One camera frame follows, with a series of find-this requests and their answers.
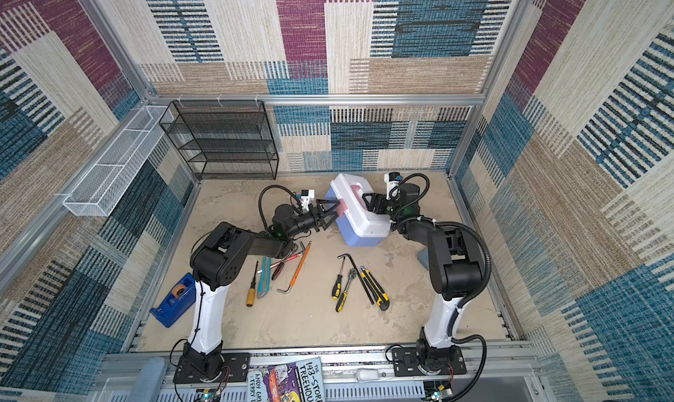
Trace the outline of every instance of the beige floor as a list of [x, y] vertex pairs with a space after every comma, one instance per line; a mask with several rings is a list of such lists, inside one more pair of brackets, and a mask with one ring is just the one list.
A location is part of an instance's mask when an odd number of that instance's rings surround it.
[[[444, 175], [427, 172], [431, 189], [420, 202], [421, 212], [443, 221], [459, 221]], [[378, 192], [385, 192], [383, 174], [364, 176]], [[276, 181], [207, 180], [201, 186], [197, 203], [175, 252], [171, 266], [156, 298], [155, 307], [173, 285], [190, 270], [188, 258], [192, 244], [221, 221], [258, 231], [262, 221], [257, 211], [257, 196], [268, 184], [281, 184], [291, 190], [314, 188], [323, 197], [334, 174], [279, 177]], [[265, 194], [263, 209], [271, 222], [274, 208], [288, 202], [282, 190]], [[228, 348], [286, 347], [307, 345], [342, 345], [366, 343], [412, 342], [418, 338], [431, 311], [434, 291], [428, 272], [417, 262], [423, 248], [418, 243], [391, 234], [379, 246], [350, 248], [336, 224], [327, 231], [311, 234], [311, 250], [297, 282], [288, 295], [276, 292], [286, 289], [299, 259], [286, 265], [281, 276], [271, 283], [270, 292], [255, 305], [245, 305], [247, 291], [257, 260], [249, 256], [227, 295], [223, 315], [223, 341]], [[348, 252], [358, 266], [366, 265], [391, 298], [391, 306], [382, 312], [370, 305], [362, 285], [355, 281], [341, 313], [334, 310], [330, 290], [340, 262], [337, 255]], [[344, 273], [349, 261], [344, 265]], [[169, 350], [178, 339], [190, 333], [193, 307], [170, 329], [154, 316], [147, 321], [139, 351]], [[480, 333], [486, 339], [504, 339], [489, 293], [484, 291], [467, 308], [460, 335]]]

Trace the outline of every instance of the black metal mesh shelf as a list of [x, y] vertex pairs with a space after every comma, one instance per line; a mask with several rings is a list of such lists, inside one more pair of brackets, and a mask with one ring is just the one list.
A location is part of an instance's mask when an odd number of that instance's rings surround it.
[[208, 162], [208, 161], [272, 161], [278, 159], [275, 154], [270, 155], [266, 152], [201, 152], [190, 158], [188, 162]]
[[264, 103], [173, 101], [161, 123], [197, 178], [275, 179], [278, 152]]

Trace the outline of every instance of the book cover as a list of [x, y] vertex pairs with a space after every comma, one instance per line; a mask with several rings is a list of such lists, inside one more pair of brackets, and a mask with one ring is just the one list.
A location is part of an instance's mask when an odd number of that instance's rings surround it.
[[248, 372], [248, 402], [324, 402], [321, 359]]

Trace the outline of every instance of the yellow-handled screwdriver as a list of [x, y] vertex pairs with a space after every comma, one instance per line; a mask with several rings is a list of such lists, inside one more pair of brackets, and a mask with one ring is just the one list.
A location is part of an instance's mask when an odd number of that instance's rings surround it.
[[332, 287], [332, 298], [337, 299], [339, 297], [339, 293], [342, 290], [342, 271], [344, 270], [344, 261], [346, 260], [345, 257], [342, 257], [342, 267], [339, 269], [339, 275], [337, 275], [337, 280], [335, 281], [334, 286]]
[[337, 306], [335, 307], [335, 311], [337, 313], [342, 311], [342, 308], [344, 308], [344, 303], [346, 302], [346, 294], [347, 291], [349, 290], [349, 285], [351, 285], [351, 279], [356, 278], [356, 276], [358, 276], [356, 269], [351, 269], [349, 271], [349, 279], [346, 281], [346, 286], [344, 287], [342, 293], [339, 294], [339, 298], [337, 299]]
[[248, 299], [246, 300], [246, 307], [252, 307], [255, 302], [255, 275], [257, 274], [257, 265], [259, 262], [255, 263], [255, 270], [253, 271], [253, 281], [251, 282], [251, 288], [248, 290]]

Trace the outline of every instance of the mounting plate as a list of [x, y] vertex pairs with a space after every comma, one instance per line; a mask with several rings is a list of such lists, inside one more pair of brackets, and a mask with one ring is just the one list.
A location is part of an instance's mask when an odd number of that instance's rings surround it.
[[[452, 351], [448, 357], [428, 358], [424, 368], [426, 371], [438, 371], [437, 375], [451, 374], [447, 364], [451, 365], [454, 375], [466, 374], [466, 362], [463, 358], [461, 348], [452, 346]], [[419, 361], [415, 348], [400, 348], [391, 349], [391, 356], [393, 358], [393, 370], [396, 377], [409, 376], [426, 376], [425, 372], [419, 370]]]
[[[229, 366], [229, 382], [246, 382], [248, 380], [248, 366], [250, 362], [250, 353], [247, 352], [226, 352], [222, 353], [221, 356], [224, 360], [224, 365]], [[199, 380], [199, 373], [197, 370], [190, 368], [190, 364], [185, 363], [185, 367], [181, 368], [183, 363], [179, 362], [178, 370], [176, 370], [175, 376], [173, 377], [173, 382], [175, 384], [192, 384], [192, 383], [202, 383], [204, 382]], [[218, 377], [213, 383], [217, 384], [220, 382], [222, 377]]]

